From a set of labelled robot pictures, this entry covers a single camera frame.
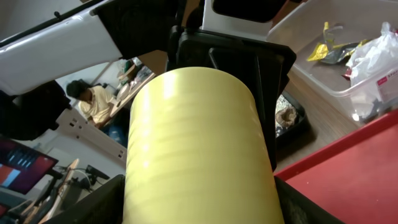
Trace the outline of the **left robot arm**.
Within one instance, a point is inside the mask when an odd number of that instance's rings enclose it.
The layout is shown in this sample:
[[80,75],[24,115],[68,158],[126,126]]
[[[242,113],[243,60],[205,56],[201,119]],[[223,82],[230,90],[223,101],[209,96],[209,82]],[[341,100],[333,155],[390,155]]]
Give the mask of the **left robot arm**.
[[285,1],[201,1],[182,25],[185,1],[89,1],[1,42],[1,136],[21,141],[48,130],[66,139],[90,164],[109,175],[124,173],[125,149],[82,124],[57,79],[112,60],[155,50],[168,56],[167,70],[212,67],[229,72],[252,91],[276,164],[274,110],[288,84],[295,53],[266,41]]

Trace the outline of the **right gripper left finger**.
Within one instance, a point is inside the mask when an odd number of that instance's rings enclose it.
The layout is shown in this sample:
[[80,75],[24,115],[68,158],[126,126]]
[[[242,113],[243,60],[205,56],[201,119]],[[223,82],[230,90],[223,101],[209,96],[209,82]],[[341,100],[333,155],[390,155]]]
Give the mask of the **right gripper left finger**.
[[119,174],[45,224],[121,224],[124,187],[125,176]]

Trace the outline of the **yellow cup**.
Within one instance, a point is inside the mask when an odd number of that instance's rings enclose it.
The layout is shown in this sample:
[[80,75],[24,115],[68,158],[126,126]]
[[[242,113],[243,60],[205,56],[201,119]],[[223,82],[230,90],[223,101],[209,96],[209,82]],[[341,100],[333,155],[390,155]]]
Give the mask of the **yellow cup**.
[[166,72],[136,95],[124,223],[282,223],[253,95],[213,68]]

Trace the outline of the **yellow snack wrapper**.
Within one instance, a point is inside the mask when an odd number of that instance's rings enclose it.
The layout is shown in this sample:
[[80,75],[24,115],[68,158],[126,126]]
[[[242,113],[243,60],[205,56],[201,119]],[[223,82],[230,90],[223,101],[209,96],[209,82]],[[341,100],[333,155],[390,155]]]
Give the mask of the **yellow snack wrapper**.
[[369,39],[364,39],[360,42],[335,44],[335,32],[340,30],[343,30],[343,26],[330,27],[328,22],[324,22],[323,42],[319,42],[316,45],[313,52],[308,56],[307,61],[318,61],[330,65],[338,64],[352,56],[358,47],[370,42]]

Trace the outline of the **red snack wrapper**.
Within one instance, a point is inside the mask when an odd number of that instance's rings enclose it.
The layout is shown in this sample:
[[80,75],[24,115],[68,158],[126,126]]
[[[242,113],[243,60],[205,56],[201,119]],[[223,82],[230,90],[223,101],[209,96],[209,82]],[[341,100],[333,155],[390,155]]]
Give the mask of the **red snack wrapper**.
[[351,74],[352,74],[352,69],[347,68],[344,74],[342,74],[342,77],[345,78],[346,80],[350,81],[351,80]]

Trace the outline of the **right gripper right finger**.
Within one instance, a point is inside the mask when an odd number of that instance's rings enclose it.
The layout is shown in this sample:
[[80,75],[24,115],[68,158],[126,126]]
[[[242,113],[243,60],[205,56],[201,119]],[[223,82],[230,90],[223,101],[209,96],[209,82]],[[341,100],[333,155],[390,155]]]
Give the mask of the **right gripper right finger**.
[[286,224],[343,224],[282,179],[274,180]]

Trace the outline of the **brown food lump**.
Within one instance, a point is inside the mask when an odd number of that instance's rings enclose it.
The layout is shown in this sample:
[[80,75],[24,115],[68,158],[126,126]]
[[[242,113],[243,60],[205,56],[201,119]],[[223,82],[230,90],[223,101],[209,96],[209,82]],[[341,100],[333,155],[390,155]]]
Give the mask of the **brown food lump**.
[[293,107],[286,107],[275,114],[275,121],[283,128],[289,128],[296,123],[298,118],[297,110]]

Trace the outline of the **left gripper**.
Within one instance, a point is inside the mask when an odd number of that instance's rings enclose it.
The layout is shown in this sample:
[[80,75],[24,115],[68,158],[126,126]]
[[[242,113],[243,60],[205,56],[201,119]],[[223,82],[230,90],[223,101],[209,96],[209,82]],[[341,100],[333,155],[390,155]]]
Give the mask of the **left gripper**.
[[256,103],[271,167],[277,167],[275,109],[289,82],[296,54],[285,45],[173,26],[168,41],[167,70],[208,67],[242,81]]

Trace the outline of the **white napkin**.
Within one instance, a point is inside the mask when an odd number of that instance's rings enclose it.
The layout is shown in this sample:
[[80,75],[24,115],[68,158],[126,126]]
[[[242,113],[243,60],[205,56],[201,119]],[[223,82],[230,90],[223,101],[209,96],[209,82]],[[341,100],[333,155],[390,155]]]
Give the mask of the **white napkin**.
[[346,66],[351,70],[350,83],[355,86],[397,64],[397,29],[383,22],[381,36],[355,48]]

